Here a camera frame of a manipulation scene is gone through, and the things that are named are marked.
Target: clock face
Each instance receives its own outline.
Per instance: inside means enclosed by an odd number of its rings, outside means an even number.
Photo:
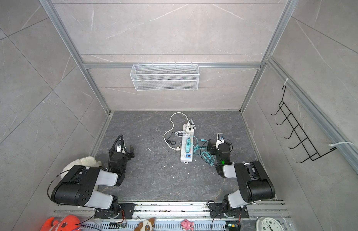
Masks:
[[[282,226],[273,218],[265,218],[261,222],[261,230],[283,231]]]

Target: white wire mesh basket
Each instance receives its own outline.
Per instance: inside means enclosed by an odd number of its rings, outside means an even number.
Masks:
[[[193,64],[136,64],[130,77],[136,90],[197,90],[200,71]]]

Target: robotic arm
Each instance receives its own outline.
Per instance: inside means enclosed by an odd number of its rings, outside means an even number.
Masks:
[[[224,134],[218,133],[216,143],[209,141],[207,151],[216,156],[215,165],[221,177],[236,178],[238,190],[224,197],[224,212],[242,208],[255,201],[272,199],[275,189],[259,161],[249,163],[231,163],[232,144],[227,142]]]
[[[123,135],[117,137],[108,151],[107,170],[100,167],[74,165],[53,189],[50,199],[63,205],[99,208],[105,217],[116,217],[121,209],[117,197],[93,190],[94,186],[120,186],[126,164],[134,158],[134,149],[125,148]]]
[[[259,161],[228,164],[222,169],[226,178],[237,178],[239,188],[224,197],[225,211],[275,197],[274,186]]]

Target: black wire rack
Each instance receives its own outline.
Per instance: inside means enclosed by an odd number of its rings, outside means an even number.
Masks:
[[[283,115],[285,116],[285,119],[283,120],[282,123],[280,123],[280,124],[277,123],[277,125],[280,126],[280,125],[282,125],[285,121],[288,121],[288,123],[289,123],[289,124],[291,125],[291,127],[292,127],[292,132],[291,132],[291,134],[289,135],[289,137],[288,137],[288,138],[287,138],[287,137],[284,137],[284,138],[285,138],[285,139],[290,139],[290,138],[292,137],[293,132],[294,132],[294,133],[297,135],[297,138],[299,139],[299,143],[298,143],[296,146],[294,146],[294,147],[288,147],[288,148],[289,148],[289,149],[294,149],[294,148],[298,147],[299,145],[302,145],[302,146],[304,147],[304,149],[305,149],[307,155],[309,156],[308,158],[306,158],[305,160],[302,160],[301,162],[297,162],[297,161],[296,161],[296,163],[301,164],[301,163],[305,162],[305,161],[308,160],[308,159],[314,161],[314,160],[317,160],[317,159],[319,159],[319,158],[321,158],[321,157],[327,155],[328,153],[330,153],[330,152],[336,150],[337,148],[336,148],[336,147],[333,147],[333,148],[331,148],[327,153],[322,154],[322,155],[316,150],[315,146],[314,146],[313,143],[311,142],[310,138],[307,136],[307,134],[306,134],[306,132],[304,131],[303,127],[301,127],[301,125],[299,124],[299,122],[296,120],[295,116],[292,114],[292,112],[290,111],[290,109],[288,108],[288,106],[287,106],[287,105],[285,104],[285,102],[283,101],[283,99],[284,99],[284,94],[285,94],[285,86],[282,87],[282,90],[283,90],[283,96],[282,96],[282,100],[280,101],[280,103],[279,103],[279,105],[278,105],[279,109],[278,109],[278,111],[277,111],[275,114],[271,114],[271,115],[275,116],[279,111],[281,111],[281,112],[283,113]],[[296,123],[297,123],[296,126],[293,126],[293,125],[292,125],[291,121],[289,120],[289,117],[293,117],[293,118],[294,118],[294,120],[295,120]],[[297,133],[297,131],[296,131],[296,129],[297,129],[298,127],[301,129],[301,131],[303,132],[303,134],[304,134],[305,137],[306,137],[306,138],[304,138],[303,140],[301,140],[301,137],[303,137],[303,136],[301,136],[301,134],[298,135],[298,133]],[[308,150],[306,149],[306,144],[304,144],[304,142],[310,142],[311,146],[313,147],[314,154],[310,155],[310,153],[309,153]]]

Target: stone floor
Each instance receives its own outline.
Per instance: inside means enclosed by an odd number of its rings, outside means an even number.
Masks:
[[[215,138],[217,133],[232,141],[232,162],[256,160],[239,112],[184,112],[192,118],[199,139]],[[200,156],[193,162],[180,161],[180,152],[170,149],[163,134],[172,127],[171,111],[116,111],[111,119],[96,159],[107,164],[108,150],[116,137],[123,134],[126,146],[135,149],[135,158],[128,162],[125,179],[120,187],[100,186],[99,191],[118,196],[119,200],[221,200],[238,189],[237,180],[221,178],[214,166]],[[186,118],[176,114],[172,118],[173,131],[182,130]],[[181,138],[171,140],[180,144]]]

